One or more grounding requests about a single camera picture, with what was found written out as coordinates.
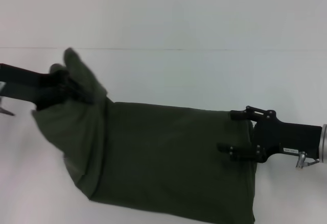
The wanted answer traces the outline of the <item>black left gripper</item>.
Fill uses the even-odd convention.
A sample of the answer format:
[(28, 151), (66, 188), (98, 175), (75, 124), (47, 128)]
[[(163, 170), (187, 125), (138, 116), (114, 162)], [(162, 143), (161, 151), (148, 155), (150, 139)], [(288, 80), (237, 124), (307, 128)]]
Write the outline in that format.
[(89, 105), (94, 103), (93, 95), (65, 70), (38, 73), (3, 63), (1, 96), (33, 103), (39, 109), (62, 103), (67, 97)]

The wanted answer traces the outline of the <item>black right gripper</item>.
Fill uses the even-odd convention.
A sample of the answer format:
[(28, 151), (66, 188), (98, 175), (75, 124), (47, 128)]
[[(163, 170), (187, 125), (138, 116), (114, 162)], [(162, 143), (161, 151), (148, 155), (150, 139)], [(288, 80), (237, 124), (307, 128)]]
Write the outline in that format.
[(256, 122), (252, 143), (235, 146), (217, 143), (217, 150), (227, 154), (232, 161), (254, 161), (265, 163), (275, 154), (311, 158), (315, 163), (323, 162), (323, 127), (282, 122), (274, 110), (263, 110), (247, 106), (245, 110), (231, 110), (232, 120)]

